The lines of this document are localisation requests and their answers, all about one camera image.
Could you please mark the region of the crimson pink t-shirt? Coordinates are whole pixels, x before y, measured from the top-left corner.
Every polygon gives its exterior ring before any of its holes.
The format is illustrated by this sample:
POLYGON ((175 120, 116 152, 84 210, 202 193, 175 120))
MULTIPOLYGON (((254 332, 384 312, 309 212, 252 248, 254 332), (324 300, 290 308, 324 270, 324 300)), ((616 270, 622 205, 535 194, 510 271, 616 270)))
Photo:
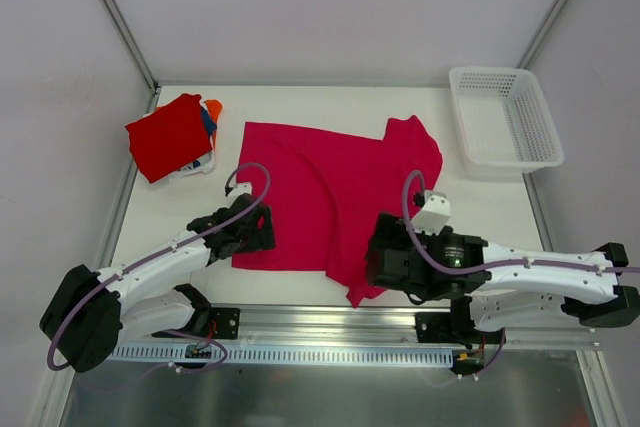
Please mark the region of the crimson pink t-shirt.
POLYGON ((365 255, 381 213, 401 216, 407 176, 433 188, 443 167, 421 121, 391 118, 382 139, 272 123, 245 125, 240 182, 264 193, 275 247, 233 257, 238 269, 320 271, 347 289, 353 307, 382 289, 365 280, 365 255))

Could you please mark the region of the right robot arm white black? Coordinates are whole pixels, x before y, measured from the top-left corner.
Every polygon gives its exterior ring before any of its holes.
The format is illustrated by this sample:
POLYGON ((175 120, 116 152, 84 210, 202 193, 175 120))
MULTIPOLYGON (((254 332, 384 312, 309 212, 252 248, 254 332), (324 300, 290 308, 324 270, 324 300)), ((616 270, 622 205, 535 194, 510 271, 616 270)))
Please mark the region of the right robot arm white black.
POLYGON ((456 233, 409 233, 381 214, 369 240, 369 285, 404 293, 414 305, 447 300, 446 313, 415 317, 419 342, 471 347, 499 343, 509 328, 545 328, 573 319, 588 328, 621 328, 639 316, 639 291, 621 284, 623 245, 582 254, 522 251, 456 233))

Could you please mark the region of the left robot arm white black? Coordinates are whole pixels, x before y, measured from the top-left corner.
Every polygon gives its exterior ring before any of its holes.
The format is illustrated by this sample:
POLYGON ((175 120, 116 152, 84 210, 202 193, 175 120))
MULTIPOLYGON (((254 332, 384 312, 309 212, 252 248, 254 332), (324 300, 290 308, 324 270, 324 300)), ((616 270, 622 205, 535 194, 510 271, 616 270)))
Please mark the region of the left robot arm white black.
POLYGON ((39 322, 50 341, 48 368, 83 373, 141 337, 203 334, 211 303, 187 277, 235 254, 274 247, 270 207, 241 194, 133 262, 96 271, 84 264, 70 269, 39 322))

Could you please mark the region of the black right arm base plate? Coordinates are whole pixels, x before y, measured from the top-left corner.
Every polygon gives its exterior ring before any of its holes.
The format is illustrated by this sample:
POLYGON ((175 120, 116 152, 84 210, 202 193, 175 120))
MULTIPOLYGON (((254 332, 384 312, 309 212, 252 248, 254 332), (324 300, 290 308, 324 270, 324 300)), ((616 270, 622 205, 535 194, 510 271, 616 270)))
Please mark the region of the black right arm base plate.
POLYGON ((498 345, 501 331, 478 329, 469 313, 420 312, 414 316, 417 340, 422 344, 455 344, 470 349, 483 343, 498 345))

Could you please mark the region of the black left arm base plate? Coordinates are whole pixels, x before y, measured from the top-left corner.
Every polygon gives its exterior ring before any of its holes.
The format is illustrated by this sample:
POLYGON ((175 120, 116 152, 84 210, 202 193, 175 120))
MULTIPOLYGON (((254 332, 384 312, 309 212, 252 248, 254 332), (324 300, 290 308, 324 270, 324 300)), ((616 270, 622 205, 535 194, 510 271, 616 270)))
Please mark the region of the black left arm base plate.
POLYGON ((209 309, 200 334, 214 340, 237 340, 240 317, 239 308, 213 306, 209 309))

